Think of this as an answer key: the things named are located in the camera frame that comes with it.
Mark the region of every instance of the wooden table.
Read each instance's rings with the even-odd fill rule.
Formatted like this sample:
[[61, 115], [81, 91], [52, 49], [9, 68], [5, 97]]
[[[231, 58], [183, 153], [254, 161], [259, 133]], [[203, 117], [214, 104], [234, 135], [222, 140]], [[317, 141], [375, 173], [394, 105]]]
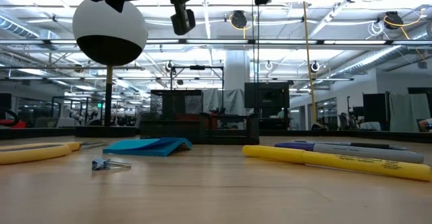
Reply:
[[[397, 144], [432, 164], [428, 144], [303, 139]], [[261, 138], [267, 145], [287, 140]], [[0, 144], [67, 141], [74, 139]], [[101, 148], [0, 166], [0, 223], [432, 223], [431, 183], [250, 159], [241, 148], [196, 145], [166, 158], [104, 156], [131, 163], [125, 171], [92, 172]]]

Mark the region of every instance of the white sphere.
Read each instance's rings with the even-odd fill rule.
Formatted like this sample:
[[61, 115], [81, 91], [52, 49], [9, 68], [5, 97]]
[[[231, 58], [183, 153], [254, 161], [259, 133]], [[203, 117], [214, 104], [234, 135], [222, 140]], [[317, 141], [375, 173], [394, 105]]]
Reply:
[[82, 52], [103, 65], [125, 65], [135, 60], [149, 36], [141, 12], [129, 1], [119, 13], [104, 1], [84, 0], [72, 22]]

